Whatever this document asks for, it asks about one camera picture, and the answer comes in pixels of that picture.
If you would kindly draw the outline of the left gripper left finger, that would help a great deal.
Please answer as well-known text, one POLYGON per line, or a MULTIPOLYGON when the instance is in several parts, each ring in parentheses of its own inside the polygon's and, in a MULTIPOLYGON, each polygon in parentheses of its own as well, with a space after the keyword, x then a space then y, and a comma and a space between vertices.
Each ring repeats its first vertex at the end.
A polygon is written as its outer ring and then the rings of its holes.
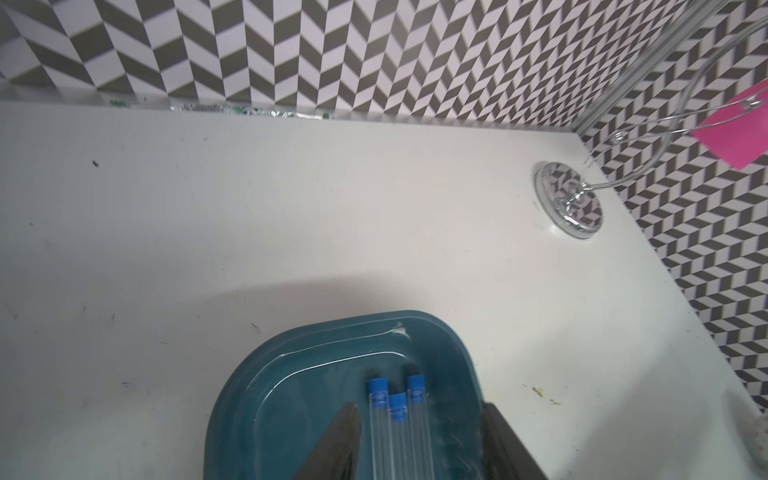
POLYGON ((292 480, 355 480, 362 436, 360 412, 344 404, 291 477, 292 480))

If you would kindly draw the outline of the test tube blue cap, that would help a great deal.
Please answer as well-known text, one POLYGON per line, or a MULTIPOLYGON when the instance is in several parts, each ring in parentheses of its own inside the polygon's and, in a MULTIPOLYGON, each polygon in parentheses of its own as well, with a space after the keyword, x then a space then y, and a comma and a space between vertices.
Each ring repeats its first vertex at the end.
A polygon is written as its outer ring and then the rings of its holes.
POLYGON ((406 379, 414 478, 434 480, 434 461, 425 377, 406 379))
POLYGON ((368 381, 373 478, 392 478, 389 392, 386 378, 368 381))
POLYGON ((397 480, 411 479, 413 467, 406 394, 391 395, 389 407, 392 476, 397 480))

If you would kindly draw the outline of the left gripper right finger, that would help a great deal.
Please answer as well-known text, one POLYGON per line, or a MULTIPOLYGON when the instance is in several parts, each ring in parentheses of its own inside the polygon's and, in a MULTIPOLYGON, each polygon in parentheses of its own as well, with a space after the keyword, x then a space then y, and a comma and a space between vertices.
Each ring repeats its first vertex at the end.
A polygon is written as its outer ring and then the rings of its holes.
POLYGON ((533 456, 492 403, 483 403, 480 431, 485 479, 547 480, 533 456))

